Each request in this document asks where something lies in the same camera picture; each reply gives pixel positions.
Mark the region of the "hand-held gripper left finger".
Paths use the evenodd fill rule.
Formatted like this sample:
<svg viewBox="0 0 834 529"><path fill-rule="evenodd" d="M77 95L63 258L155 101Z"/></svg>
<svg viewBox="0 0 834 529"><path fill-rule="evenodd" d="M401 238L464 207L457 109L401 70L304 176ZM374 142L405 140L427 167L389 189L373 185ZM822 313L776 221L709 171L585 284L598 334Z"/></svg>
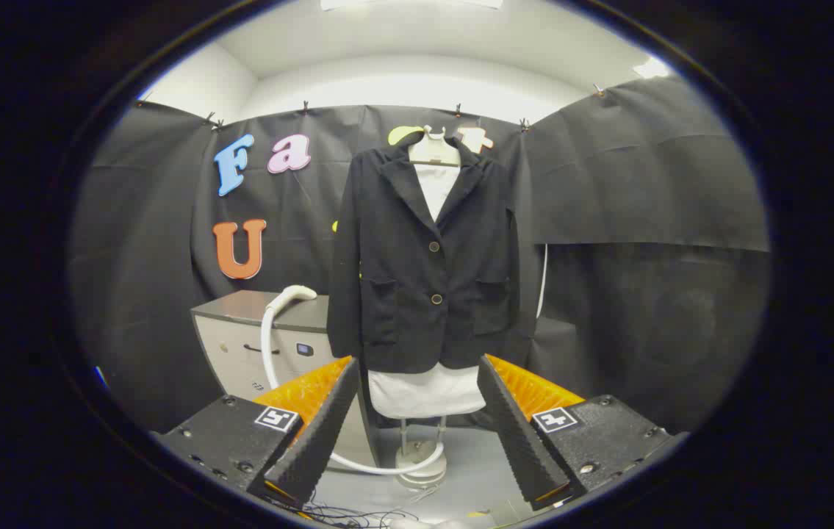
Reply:
<svg viewBox="0 0 834 529"><path fill-rule="evenodd" d="M156 439L224 488L303 508L358 391L359 363L343 357L255 400L224 395Z"/></svg>

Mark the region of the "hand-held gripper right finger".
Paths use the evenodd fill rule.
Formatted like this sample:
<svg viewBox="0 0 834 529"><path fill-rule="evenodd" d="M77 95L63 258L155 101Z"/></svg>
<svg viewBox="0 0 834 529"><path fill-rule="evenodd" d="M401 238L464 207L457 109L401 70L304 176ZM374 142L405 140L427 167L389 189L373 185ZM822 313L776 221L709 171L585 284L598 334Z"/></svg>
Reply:
<svg viewBox="0 0 834 529"><path fill-rule="evenodd" d="M688 438L612 395L584 398L491 355L478 389L525 502L534 510L598 495Z"/></svg>

